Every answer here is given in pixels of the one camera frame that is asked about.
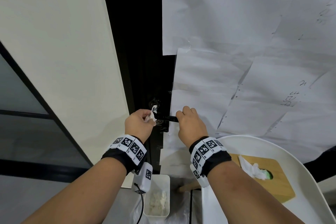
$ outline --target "glass panel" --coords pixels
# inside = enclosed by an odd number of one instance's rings
[[[0,115],[0,159],[90,168],[53,120]]]
[[[1,55],[0,109],[47,114],[34,95]]]

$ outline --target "person's right arm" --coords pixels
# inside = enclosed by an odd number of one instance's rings
[[[179,138],[188,148],[208,136],[195,108],[185,106],[176,117]],[[218,164],[207,177],[230,224],[304,224],[233,161]]]

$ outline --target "person's left hand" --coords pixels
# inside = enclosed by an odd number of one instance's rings
[[[136,136],[142,141],[142,143],[145,143],[156,124],[153,119],[150,119],[148,122],[144,121],[144,119],[150,114],[151,111],[146,109],[139,109],[136,112],[133,112],[125,120],[125,134]]]

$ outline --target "person's left arm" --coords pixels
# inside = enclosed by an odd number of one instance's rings
[[[138,137],[143,143],[150,136],[155,122],[144,122],[150,110],[138,110],[125,121],[125,134]],[[98,224],[103,222],[126,177],[125,166],[106,157],[52,197],[23,224]]]

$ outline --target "tissue box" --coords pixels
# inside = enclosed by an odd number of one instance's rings
[[[238,155],[230,153],[232,160],[240,166]],[[258,163],[260,169],[269,171],[273,179],[260,180],[254,178],[261,186],[271,193],[280,203],[284,203],[295,197],[295,192],[289,183],[280,164],[271,158],[260,158],[253,156],[242,155],[250,164]]]

